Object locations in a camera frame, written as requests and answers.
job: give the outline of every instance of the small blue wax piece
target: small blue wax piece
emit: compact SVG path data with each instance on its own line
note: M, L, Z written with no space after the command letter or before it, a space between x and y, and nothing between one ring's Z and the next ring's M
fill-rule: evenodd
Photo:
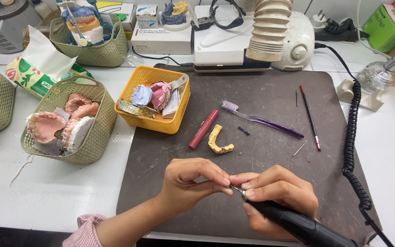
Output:
M239 126L239 129L240 129L241 131L243 131L243 133L245 133L246 135L249 135L249 132L246 131L244 128L242 128L242 127Z

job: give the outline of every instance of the toothbrush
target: toothbrush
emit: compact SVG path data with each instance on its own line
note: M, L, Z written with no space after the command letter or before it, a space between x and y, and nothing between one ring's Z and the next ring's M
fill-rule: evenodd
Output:
M227 111L229 111L230 113L239 115L239 116L243 117L246 120L250 120L250 121L253 121L253 122L259 122L259 123L262 123L262 124L266 124L268 126L271 126L271 127L276 128L276 129L279 129L279 130L281 130L283 132L291 134L294 137L304 138L303 134L298 133L298 132L296 132L296 131L294 131L294 130L286 127L286 126L282 126L281 124L273 123L273 122L268 121L266 119L262 119L262 118L260 118L260 117L258 117L256 115L244 115L244 114L242 114L242 113L237 111L237 109L239 109L238 105L233 104L233 103L231 103L229 101L226 101L226 100L222 101L222 108L227 110Z

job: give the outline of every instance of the lipstick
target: lipstick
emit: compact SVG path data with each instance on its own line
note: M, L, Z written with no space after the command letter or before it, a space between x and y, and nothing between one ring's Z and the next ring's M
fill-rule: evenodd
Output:
M188 146L191 149L193 149L193 150L196 149L196 147L199 145L199 143L202 140L202 138L204 137L204 135L207 133L208 129L213 124L214 120L217 118L217 115L219 115L219 111L216 109L213 109L210 112L210 114L207 116L205 121L202 123L202 125L200 126L199 130L197 131L197 133L195 134L193 139L191 139L190 143L188 144Z

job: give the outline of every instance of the white machine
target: white machine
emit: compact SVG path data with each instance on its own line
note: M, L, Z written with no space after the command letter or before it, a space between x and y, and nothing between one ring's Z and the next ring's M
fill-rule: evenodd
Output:
M210 6L196 6L197 18L207 17ZM228 30L216 25L207 30L195 31L195 71L197 72L232 72L232 71L266 71L271 62L248 58L248 46L257 24L254 12L247 12L243 16L243 24ZM230 24L238 17L237 10L232 5L220 5L216 12L216 19L222 25ZM310 20L302 13L292 12L287 21L283 22L287 30L275 36L279 37L281 58L271 58L272 65L280 70L301 70L309 64L314 50L314 31Z
M29 0L16 0L8 6L0 6L0 53L22 51L22 29L36 26L42 21Z

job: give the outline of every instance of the blue impression material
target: blue impression material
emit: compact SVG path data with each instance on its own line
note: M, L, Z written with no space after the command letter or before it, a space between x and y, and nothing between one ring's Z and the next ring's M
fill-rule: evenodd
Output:
M74 6L69 9L71 10L71 13L74 15L74 17L87 17L94 14L94 11L87 6ZM65 19L65 21L71 20L71 16L69 15L67 9L62 12L62 17Z
M185 15L182 13L179 15L172 15L173 7L173 3L165 4L165 10L161 14L161 23L163 25L179 25L187 22L185 20Z

